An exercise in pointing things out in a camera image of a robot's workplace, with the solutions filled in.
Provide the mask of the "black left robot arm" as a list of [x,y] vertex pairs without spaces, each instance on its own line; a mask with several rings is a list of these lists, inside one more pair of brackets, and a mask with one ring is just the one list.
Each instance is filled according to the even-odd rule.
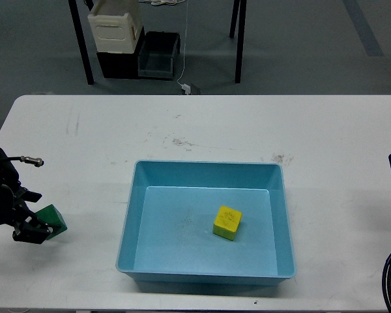
[[54,205],[33,212],[27,203],[38,202],[42,195],[22,186],[19,173],[12,164],[19,161],[36,168],[44,165],[41,158],[7,156],[0,148],[0,226],[14,228],[14,241],[41,244],[68,229],[61,213]]

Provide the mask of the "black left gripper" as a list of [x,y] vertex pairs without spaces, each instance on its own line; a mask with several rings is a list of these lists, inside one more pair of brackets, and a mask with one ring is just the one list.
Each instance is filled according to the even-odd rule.
[[0,185],[0,225],[6,224],[14,227],[13,240],[42,244],[53,232],[51,226],[41,221],[36,213],[18,203],[18,200],[36,203],[41,197],[42,194],[25,187],[20,187],[13,193],[9,186]]

